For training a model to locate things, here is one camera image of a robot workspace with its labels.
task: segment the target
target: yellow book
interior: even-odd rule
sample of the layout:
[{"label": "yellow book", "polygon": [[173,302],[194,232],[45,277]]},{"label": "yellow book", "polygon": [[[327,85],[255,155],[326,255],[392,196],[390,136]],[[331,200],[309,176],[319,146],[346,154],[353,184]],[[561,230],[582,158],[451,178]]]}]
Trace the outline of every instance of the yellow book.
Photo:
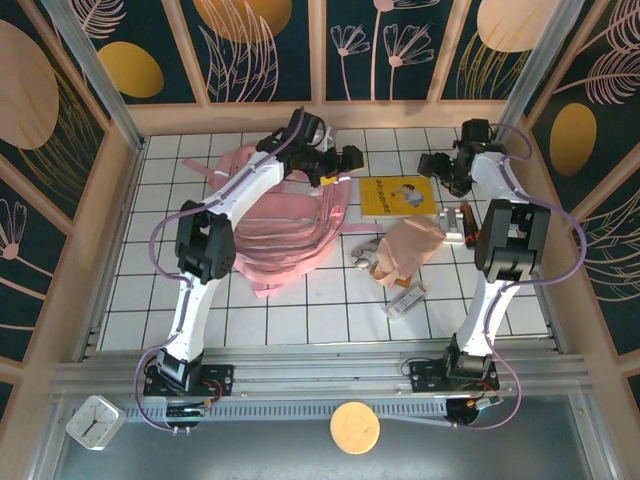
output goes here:
[{"label": "yellow book", "polygon": [[361,178],[360,203],[365,218],[437,213],[431,180],[426,177]]}]

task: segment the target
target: white clock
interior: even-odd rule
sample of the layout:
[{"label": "white clock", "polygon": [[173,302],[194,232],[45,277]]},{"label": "white clock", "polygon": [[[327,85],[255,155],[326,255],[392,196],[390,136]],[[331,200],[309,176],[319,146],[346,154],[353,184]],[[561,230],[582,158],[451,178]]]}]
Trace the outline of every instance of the white clock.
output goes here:
[{"label": "white clock", "polygon": [[89,450],[102,450],[126,414],[101,395],[91,395],[67,423],[67,433]]}]

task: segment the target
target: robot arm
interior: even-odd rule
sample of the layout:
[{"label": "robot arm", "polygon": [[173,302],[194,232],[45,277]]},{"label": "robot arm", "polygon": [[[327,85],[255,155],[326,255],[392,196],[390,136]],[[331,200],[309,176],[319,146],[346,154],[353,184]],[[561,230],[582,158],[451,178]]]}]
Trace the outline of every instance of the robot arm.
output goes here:
[{"label": "robot arm", "polygon": [[[493,143],[488,121],[465,122],[462,138],[454,147],[458,148],[455,158],[443,153],[423,155],[418,172],[438,178],[457,197],[469,193],[472,182],[476,182],[491,202],[475,247],[478,281],[469,313],[442,359],[416,362],[420,366],[413,371],[422,375],[414,376],[414,391],[469,391],[477,389],[479,381],[498,388],[485,328],[493,344],[507,305],[517,291],[517,287],[504,289],[539,268],[550,218],[548,209],[514,194],[514,187],[524,190],[508,164],[502,167],[505,173],[501,171],[506,151],[501,144]],[[491,308],[491,317],[487,318]]]},{"label": "robot arm", "polygon": [[360,150],[346,146],[339,155],[331,128],[319,117],[296,110],[288,127],[260,141],[247,165],[223,188],[199,204],[183,205],[183,211],[211,206],[180,218],[178,224],[178,266],[192,286],[181,286],[169,334],[175,338],[157,356],[158,373],[174,390],[189,392],[199,378],[211,301],[233,266],[233,231],[240,219],[293,170],[304,172],[311,186],[318,187],[322,178],[363,166]]}]

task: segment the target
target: round cookie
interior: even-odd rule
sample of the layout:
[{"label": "round cookie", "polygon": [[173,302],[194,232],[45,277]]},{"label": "round cookie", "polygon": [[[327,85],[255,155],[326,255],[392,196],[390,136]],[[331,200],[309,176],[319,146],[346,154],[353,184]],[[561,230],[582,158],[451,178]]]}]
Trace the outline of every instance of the round cookie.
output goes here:
[{"label": "round cookie", "polygon": [[343,452],[366,453],[375,446],[379,435],[378,417],[364,403],[345,403],[331,417],[331,436]]}]

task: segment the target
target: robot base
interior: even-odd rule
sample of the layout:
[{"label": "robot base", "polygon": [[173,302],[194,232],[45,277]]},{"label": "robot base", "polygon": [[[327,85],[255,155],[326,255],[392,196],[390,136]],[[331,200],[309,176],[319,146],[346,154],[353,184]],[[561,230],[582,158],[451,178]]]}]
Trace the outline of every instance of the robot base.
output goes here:
[{"label": "robot base", "polygon": [[[142,394],[145,397],[211,397],[209,386],[203,383],[208,382],[214,388],[216,397],[228,397],[233,388],[233,371],[233,365],[202,365],[199,380],[195,382],[191,391],[185,392],[179,388],[172,388],[153,365],[147,369]],[[219,391],[218,383],[222,386],[222,392]]]},{"label": "robot base", "polygon": [[[469,392],[471,394],[482,394],[484,390],[479,380],[447,376],[447,366],[444,358],[410,362],[409,372],[411,388],[414,393]],[[494,362],[489,365],[484,381],[490,388],[500,389]]]}]

